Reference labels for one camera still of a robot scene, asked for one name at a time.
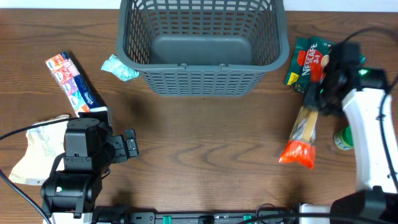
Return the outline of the green Nescafe coffee bag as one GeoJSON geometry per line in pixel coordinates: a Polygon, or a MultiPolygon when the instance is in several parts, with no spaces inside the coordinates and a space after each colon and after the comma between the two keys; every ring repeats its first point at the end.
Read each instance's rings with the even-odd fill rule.
{"type": "Polygon", "coordinates": [[[320,83],[325,77],[323,69],[329,62],[333,45],[334,42],[321,37],[298,37],[284,84],[305,94],[311,83],[320,83]]]}

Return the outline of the green lid jar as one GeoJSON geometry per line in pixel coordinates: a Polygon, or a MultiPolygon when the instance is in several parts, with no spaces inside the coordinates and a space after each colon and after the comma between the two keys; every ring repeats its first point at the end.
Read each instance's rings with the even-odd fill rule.
{"type": "Polygon", "coordinates": [[[335,133],[335,135],[333,136],[333,140],[337,148],[343,151],[351,150],[354,148],[350,126],[347,126],[335,133]]]}

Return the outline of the beige paper pouch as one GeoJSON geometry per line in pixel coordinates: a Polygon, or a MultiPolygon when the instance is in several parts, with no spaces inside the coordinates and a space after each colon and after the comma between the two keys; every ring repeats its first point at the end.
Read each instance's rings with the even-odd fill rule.
{"type": "Polygon", "coordinates": [[[69,118],[62,114],[51,121],[56,124],[41,126],[26,132],[28,147],[22,159],[13,167],[9,179],[16,184],[42,185],[50,175],[55,158],[64,153],[65,131],[69,118]]]}

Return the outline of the Kleenex tissue multipack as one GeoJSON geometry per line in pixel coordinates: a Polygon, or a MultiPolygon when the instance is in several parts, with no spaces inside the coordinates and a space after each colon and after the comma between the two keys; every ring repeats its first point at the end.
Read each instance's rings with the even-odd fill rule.
{"type": "Polygon", "coordinates": [[[67,52],[59,53],[45,61],[47,68],[66,94],[75,114],[109,113],[88,86],[88,82],[67,52]]]}

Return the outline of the teal packet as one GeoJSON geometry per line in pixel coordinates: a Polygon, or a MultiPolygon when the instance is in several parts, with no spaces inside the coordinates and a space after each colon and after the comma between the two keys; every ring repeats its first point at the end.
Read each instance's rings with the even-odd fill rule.
{"type": "Polygon", "coordinates": [[[112,73],[114,76],[116,76],[118,79],[120,79],[123,82],[139,77],[139,72],[137,72],[132,68],[127,67],[114,54],[112,54],[109,57],[109,59],[104,61],[101,70],[112,73]]]}

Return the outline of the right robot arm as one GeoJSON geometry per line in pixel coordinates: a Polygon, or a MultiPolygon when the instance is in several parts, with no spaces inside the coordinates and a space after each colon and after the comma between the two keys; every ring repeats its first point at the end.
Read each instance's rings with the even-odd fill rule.
{"type": "Polygon", "coordinates": [[[356,191],[331,205],[303,203],[299,223],[397,223],[397,139],[391,85],[381,69],[363,68],[355,42],[332,45],[325,78],[311,84],[304,104],[345,115],[353,138],[356,191]]]}

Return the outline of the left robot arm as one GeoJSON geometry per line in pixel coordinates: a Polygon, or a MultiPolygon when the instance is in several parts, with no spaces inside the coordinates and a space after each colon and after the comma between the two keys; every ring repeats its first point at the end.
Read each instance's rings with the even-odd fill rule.
{"type": "Polygon", "coordinates": [[[44,213],[70,213],[74,219],[93,213],[110,165],[138,155],[135,130],[115,136],[108,112],[79,112],[67,123],[65,152],[56,157],[42,184],[44,213]]]}

